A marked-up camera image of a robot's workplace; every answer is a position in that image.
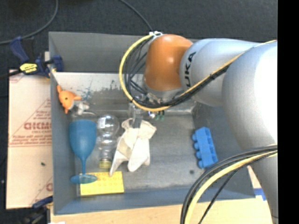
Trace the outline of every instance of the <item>glass stem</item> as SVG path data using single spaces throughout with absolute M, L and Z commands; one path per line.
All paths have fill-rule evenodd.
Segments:
M 81 159 L 81 166 L 82 166 L 82 174 L 85 175 L 86 174 L 85 159 Z

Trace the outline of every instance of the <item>glass base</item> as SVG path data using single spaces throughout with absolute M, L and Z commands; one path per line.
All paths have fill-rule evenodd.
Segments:
M 73 177 L 71 177 L 72 183 L 78 183 L 78 184 L 86 184 L 97 181 L 97 177 L 90 174 L 78 174 Z

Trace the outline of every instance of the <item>clear glass bulb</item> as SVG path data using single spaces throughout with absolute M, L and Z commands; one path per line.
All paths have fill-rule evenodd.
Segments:
M 109 138 L 116 135 L 120 122 L 114 115 L 106 114 L 98 119 L 97 127 L 102 138 Z
M 114 115 L 106 114 L 97 121 L 99 136 L 97 146 L 100 152 L 100 168 L 110 168 L 113 155 L 117 146 L 116 134 L 120 128 L 120 122 Z

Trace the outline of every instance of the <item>yellow sponge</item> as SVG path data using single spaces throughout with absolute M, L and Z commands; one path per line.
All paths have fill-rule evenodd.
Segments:
M 122 172 L 114 172 L 113 176 L 109 176 L 109 172 L 89 173 L 97 176 L 97 181 L 80 184 L 81 196 L 124 193 Z

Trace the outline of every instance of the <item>blue toy block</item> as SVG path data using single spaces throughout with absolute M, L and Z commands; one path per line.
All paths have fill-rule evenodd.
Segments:
M 196 157 L 199 160 L 198 166 L 200 168 L 207 168 L 218 162 L 209 128 L 202 127 L 197 129 L 192 135 L 192 139 L 195 142 L 193 146 L 197 150 Z

